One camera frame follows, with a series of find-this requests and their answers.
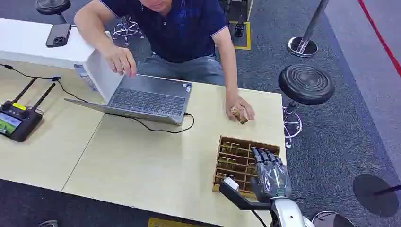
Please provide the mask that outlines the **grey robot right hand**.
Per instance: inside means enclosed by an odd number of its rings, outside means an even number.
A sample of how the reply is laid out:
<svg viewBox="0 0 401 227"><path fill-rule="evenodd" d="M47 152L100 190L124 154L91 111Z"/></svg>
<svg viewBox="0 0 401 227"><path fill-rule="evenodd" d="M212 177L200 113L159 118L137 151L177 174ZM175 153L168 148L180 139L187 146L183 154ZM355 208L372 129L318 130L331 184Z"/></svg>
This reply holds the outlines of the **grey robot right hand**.
<svg viewBox="0 0 401 227"><path fill-rule="evenodd" d="M281 158L262 148L251 147L251 152L256 160L257 177L252 177L250 184L257 200L268 203L273 197L291 197L291 180Z"/></svg>

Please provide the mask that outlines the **person's right hand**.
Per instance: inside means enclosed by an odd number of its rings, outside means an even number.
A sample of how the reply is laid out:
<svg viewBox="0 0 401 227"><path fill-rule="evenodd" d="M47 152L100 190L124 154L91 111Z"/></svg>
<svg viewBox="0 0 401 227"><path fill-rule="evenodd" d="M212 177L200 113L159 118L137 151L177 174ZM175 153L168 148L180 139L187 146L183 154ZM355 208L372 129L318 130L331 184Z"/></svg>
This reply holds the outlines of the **person's right hand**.
<svg viewBox="0 0 401 227"><path fill-rule="evenodd" d="M106 48L102 54L113 72L125 76L137 75L137 65L129 49L112 46Z"/></svg>

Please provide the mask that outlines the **person's left hand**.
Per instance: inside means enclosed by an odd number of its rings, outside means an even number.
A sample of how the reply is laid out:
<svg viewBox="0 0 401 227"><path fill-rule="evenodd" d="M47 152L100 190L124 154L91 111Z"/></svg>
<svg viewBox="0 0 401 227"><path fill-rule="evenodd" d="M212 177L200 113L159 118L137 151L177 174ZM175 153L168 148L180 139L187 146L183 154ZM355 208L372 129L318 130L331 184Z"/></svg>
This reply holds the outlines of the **person's left hand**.
<svg viewBox="0 0 401 227"><path fill-rule="evenodd" d="M226 95L225 111L232 121L254 120L255 112L251 105L239 95Z"/></svg>

